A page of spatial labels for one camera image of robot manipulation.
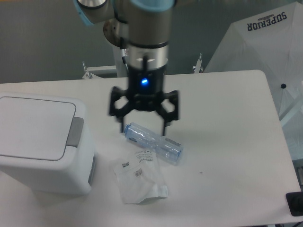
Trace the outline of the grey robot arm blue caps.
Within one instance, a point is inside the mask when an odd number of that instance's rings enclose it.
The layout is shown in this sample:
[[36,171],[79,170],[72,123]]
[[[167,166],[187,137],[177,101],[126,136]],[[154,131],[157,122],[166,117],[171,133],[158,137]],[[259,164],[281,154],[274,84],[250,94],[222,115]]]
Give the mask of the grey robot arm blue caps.
[[120,49],[128,51],[123,63],[128,87],[111,89],[109,114],[118,122],[132,110],[156,112],[168,126],[179,119],[178,91],[163,91],[168,63],[169,36],[175,0],[76,0],[86,25],[103,22]]

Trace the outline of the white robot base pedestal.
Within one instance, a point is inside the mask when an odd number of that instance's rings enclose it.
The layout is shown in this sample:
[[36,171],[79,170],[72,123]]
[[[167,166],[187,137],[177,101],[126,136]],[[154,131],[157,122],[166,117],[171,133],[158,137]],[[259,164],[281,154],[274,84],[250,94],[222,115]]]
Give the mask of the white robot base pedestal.
[[116,68],[120,70],[122,68],[121,57],[128,56],[128,24],[116,18],[107,20],[103,26],[103,33],[112,46]]

